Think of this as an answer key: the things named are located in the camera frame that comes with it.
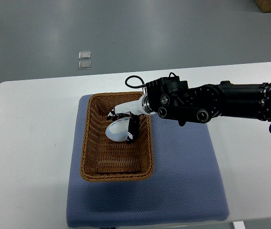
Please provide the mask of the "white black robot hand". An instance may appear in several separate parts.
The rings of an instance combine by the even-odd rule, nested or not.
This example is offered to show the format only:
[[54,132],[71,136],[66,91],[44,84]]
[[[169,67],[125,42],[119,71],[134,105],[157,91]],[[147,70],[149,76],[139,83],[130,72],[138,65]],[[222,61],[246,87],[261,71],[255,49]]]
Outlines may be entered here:
[[138,100],[116,105],[107,115],[106,119],[121,119],[131,115],[128,124],[127,140],[128,145],[132,144],[138,138],[139,133],[139,115],[150,115],[146,105],[146,96],[141,96]]

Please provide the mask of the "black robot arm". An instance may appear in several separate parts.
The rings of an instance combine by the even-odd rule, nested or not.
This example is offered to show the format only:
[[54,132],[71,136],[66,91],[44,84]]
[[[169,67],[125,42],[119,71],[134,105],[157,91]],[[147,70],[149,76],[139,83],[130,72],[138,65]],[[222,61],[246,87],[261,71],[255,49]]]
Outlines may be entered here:
[[232,84],[222,81],[189,88],[187,81],[170,73],[168,77],[142,83],[139,87],[146,90],[140,99],[116,105],[107,116],[113,121],[130,116],[128,144],[138,138],[141,115],[157,114],[163,119],[177,120],[180,126],[187,122],[205,124],[218,116],[271,123],[271,83]]

